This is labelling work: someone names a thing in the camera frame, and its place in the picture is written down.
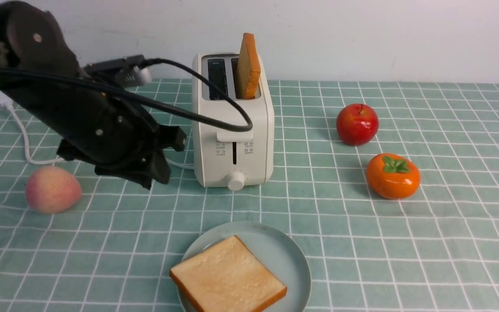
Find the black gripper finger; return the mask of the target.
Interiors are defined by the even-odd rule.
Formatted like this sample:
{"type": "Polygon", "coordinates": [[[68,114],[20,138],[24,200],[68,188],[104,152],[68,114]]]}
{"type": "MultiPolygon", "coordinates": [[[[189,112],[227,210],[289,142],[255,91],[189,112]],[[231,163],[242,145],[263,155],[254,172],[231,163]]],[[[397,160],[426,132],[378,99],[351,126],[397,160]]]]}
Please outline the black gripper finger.
{"type": "Polygon", "coordinates": [[[151,189],[153,182],[169,184],[172,170],[162,149],[147,154],[137,162],[137,184],[151,189]]]}

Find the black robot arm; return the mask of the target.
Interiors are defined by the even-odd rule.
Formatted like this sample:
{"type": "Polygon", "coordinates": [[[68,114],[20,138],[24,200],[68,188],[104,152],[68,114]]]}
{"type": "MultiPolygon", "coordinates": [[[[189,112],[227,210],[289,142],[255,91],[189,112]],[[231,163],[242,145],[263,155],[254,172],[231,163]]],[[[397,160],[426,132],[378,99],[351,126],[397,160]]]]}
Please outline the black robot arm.
{"type": "Polygon", "coordinates": [[[156,122],[115,81],[92,77],[54,16],[26,2],[0,3],[0,91],[62,137],[57,156],[100,176],[168,184],[164,149],[185,148],[180,127],[156,122]]]}

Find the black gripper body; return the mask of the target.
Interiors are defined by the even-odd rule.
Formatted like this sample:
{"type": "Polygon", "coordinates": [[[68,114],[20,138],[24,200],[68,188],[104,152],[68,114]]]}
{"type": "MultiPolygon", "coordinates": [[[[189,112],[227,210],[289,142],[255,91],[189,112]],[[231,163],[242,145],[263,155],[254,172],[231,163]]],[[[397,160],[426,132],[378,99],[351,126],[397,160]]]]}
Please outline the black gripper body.
{"type": "Polygon", "coordinates": [[[57,114],[57,133],[62,137],[57,155],[91,164],[97,175],[137,182],[137,162],[160,150],[160,126],[146,129],[120,115],[86,119],[57,114]]]}

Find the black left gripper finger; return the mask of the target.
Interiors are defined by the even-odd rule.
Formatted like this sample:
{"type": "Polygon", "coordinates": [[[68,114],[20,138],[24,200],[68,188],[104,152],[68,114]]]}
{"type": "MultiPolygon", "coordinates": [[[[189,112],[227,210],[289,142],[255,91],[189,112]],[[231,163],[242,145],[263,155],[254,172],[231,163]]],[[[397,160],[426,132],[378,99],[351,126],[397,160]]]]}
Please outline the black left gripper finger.
{"type": "Polygon", "coordinates": [[[186,133],[179,126],[160,126],[159,148],[172,148],[177,152],[183,152],[186,148],[186,133]]]}

